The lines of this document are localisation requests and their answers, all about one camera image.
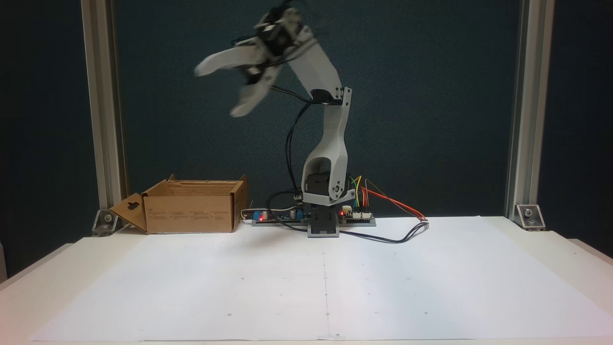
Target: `orange wire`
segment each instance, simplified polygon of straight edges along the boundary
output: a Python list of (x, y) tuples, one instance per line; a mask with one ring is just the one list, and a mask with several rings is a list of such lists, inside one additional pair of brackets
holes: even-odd
[(377, 192), (373, 192), (372, 190), (370, 190), (370, 189), (368, 189), (368, 188), (362, 187), (362, 194), (364, 194), (364, 193), (371, 193), (371, 194), (373, 194), (373, 195), (375, 195), (375, 196), (380, 197), (381, 199), (389, 200), (389, 201), (393, 202), (394, 204), (396, 204), (396, 205), (398, 205), (398, 206), (402, 206), (402, 207), (406, 208), (407, 210), (409, 210), (409, 211), (411, 211), (411, 212), (415, 213), (415, 215), (417, 216), (417, 218), (423, 218), (423, 219), (425, 219), (425, 216), (424, 216), (424, 215), (423, 215), (421, 212), (419, 212), (418, 210), (414, 209), (413, 207), (411, 207), (411, 206), (409, 206), (409, 205), (405, 205), (405, 204), (403, 204), (403, 203), (401, 203), (401, 202), (399, 202), (399, 201), (397, 201), (397, 200), (394, 200), (394, 199), (389, 198), (389, 197), (387, 197), (387, 196), (381, 195), (381, 194), (379, 194), (379, 193), (377, 193)]

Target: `table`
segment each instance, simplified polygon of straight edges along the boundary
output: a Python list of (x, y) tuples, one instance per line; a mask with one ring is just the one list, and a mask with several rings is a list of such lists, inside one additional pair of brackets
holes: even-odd
[[(613, 315), (613, 266), (590, 254), (577, 244), (553, 231), (529, 233), (504, 217), (485, 217), (518, 246), (575, 289), (591, 299), (603, 311)], [(144, 235), (126, 228), (107, 238), (83, 238), (73, 246), (55, 252), (54, 257), (0, 291), (0, 343), (35, 344), (28, 336), (51, 320), (77, 294), (121, 258)], [(611, 344), (613, 338), (507, 339), (497, 344)], [(156, 345), (186, 342), (156, 342)], [(205, 344), (211, 342), (191, 342)], [(246, 343), (225, 341), (224, 345)], [(280, 345), (298, 342), (261, 342)], [(348, 341), (347, 343), (366, 343)], [(390, 341), (395, 344), (488, 344), (492, 340)], [(100, 343), (66, 343), (100, 345)]]

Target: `robotic arm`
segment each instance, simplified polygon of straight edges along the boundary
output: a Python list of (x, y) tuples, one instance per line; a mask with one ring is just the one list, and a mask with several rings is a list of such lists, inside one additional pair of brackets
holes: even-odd
[[(289, 64), (312, 100), (324, 105), (324, 134), (302, 171), (303, 200), (332, 206), (356, 197), (347, 176), (344, 138), (351, 89), (342, 86), (337, 70), (311, 29), (303, 25), (298, 10), (287, 6), (287, 2), (262, 17), (254, 27), (254, 37), (210, 55), (194, 72), (205, 76), (217, 69), (241, 71), (246, 86), (230, 111), (231, 116), (239, 117), (250, 113), (266, 97), (283, 65)], [(330, 171), (325, 171), (328, 161)]]

